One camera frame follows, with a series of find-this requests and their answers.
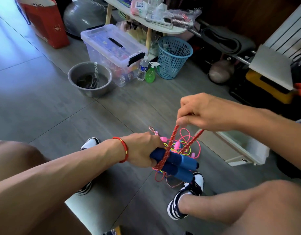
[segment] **blue bottle label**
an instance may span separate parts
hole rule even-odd
[[[140,69],[142,72],[146,72],[146,71],[147,71],[147,67],[142,67],[141,65],[139,66],[139,69]]]

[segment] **white table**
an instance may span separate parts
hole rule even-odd
[[[149,50],[149,47],[150,47],[152,30],[159,31],[159,32],[162,32],[164,34],[181,34],[181,33],[185,32],[187,30],[185,28],[180,28],[180,27],[175,27],[175,26],[172,29],[167,29],[167,28],[161,27],[159,25],[152,24],[150,22],[147,22],[145,19],[143,19],[139,16],[132,15],[131,11],[130,11],[130,8],[123,5],[118,0],[104,0],[104,1],[108,3],[107,16],[106,16],[106,25],[110,24],[111,12],[112,12],[113,7],[115,7],[118,10],[125,13],[127,15],[127,19],[129,19],[129,18],[134,19],[134,20],[138,21],[139,23],[141,23],[142,25],[148,27],[147,37],[146,37],[146,47],[147,47],[148,50]],[[148,54],[149,61],[154,59],[155,57],[156,56],[154,56],[150,53]]]

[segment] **red bag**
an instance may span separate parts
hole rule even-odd
[[[70,44],[55,0],[16,0],[35,34],[54,48]]]

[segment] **person's left hand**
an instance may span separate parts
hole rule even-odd
[[[134,133],[121,138],[128,146],[128,162],[138,167],[153,167],[157,164],[157,162],[149,156],[156,148],[164,147],[159,136],[151,135],[150,132],[146,132]]]

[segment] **white spray nozzle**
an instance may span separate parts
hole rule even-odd
[[[158,67],[160,65],[160,63],[151,62],[150,65],[151,65],[152,68],[155,68],[155,67]]]

